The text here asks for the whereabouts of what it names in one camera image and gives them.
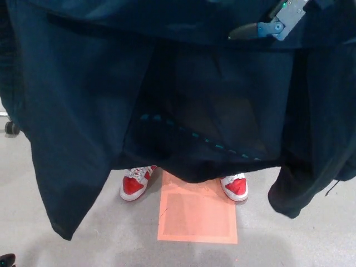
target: caster wheel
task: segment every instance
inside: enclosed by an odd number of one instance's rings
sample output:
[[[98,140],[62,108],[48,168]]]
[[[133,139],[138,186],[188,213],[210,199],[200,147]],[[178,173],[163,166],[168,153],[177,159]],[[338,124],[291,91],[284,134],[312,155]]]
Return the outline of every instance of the caster wheel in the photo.
[[[0,266],[1,267],[15,267],[14,263],[16,256],[14,254],[6,254],[0,256]]]
[[[16,126],[15,123],[13,123],[13,121],[8,121],[5,125],[5,133],[7,133],[8,135],[17,136],[20,133],[20,129]]]

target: teal stitching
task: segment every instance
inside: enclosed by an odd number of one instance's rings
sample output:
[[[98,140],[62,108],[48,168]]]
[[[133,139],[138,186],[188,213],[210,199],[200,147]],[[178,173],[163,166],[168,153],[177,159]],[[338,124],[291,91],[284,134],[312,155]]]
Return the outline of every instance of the teal stitching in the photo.
[[[144,115],[141,116],[140,119],[141,119],[141,120],[148,120],[149,118],[150,118],[150,115],[149,115],[149,114],[144,114]],[[155,116],[153,117],[153,120],[155,120],[155,121],[162,121],[162,117],[161,117],[160,115],[155,115]],[[170,125],[170,126],[174,126],[174,122],[173,122],[172,120],[166,120],[166,123],[167,123],[168,125]],[[183,128],[183,127],[179,127],[179,130],[180,130],[180,131],[186,131],[186,129]],[[199,134],[196,134],[196,133],[193,132],[193,133],[192,133],[192,136],[195,137],[195,138],[198,138],[198,137],[199,137]],[[204,141],[205,141],[206,143],[210,143],[210,140],[207,139],[207,138],[204,138]],[[221,145],[215,145],[215,147],[217,147],[217,148],[219,148],[219,149],[224,149],[224,147],[221,146]],[[237,154],[237,152],[234,151],[234,150],[228,150],[228,152]],[[245,158],[245,159],[249,159],[249,156],[246,155],[246,154],[242,154],[241,157],[243,157],[243,158]],[[261,161],[261,159],[259,159],[258,157],[254,158],[254,160]]]
[[[155,115],[154,120],[155,120],[155,121],[161,121],[162,118],[161,118],[160,115]]]
[[[170,125],[170,126],[173,126],[173,125],[174,125],[174,122],[171,121],[171,120],[167,120],[166,122],[167,122],[167,124]]]
[[[149,115],[148,114],[144,114],[140,118],[140,120],[148,120],[148,119],[149,119]]]

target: orange floor marker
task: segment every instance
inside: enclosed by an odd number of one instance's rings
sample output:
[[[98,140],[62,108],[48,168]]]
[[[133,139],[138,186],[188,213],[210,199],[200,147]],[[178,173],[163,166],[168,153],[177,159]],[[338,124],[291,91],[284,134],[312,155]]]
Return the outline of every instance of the orange floor marker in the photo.
[[[235,203],[219,179],[187,184],[164,171],[157,239],[237,244]]]

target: dark fabric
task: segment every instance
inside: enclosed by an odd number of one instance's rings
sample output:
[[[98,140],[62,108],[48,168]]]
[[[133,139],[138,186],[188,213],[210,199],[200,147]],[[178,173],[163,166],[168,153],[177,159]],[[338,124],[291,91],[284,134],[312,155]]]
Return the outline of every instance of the dark fabric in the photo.
[[[322,36],[328,47],[238,49],[213,41],[238,24],[223,11],[245,23],[273,1],[135,3],[8,1],[17,40],[9,49],[18,51],[9,66],[21,70],[20,83],[1,84],[0,93],[20,92],[4,106],[22,107],[12,116],[25,125],[42,200],[63,238],[113,169],[159,165],[202,182],[281,166],[269,201],[289,217],[333,179],[355,175],[356,47],[342,45],[345,36]],[[168,22],[156,16],[160,5]],[[153,15],[152,31],[138,30]],[[140,27],[130,28],[135,20]],[[218,21],[225,26],[210,27]],[[345,33],[355,36],[356,27]],[[3,70],[1,83],[11,75]]]

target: sneaker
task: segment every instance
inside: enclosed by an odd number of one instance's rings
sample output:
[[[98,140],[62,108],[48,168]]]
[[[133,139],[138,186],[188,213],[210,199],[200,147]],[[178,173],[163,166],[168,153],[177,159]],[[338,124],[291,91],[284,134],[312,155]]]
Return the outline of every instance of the sneaker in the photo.
[[[138,199],[147,188],[149,179],[157,166],[149,166],[126,170],[120,188],[120,196],[126,201]]]
[[[236,174],[220,179],[224,193],[232,200],[241,202],[247,199],[248,187],[244,174]]]

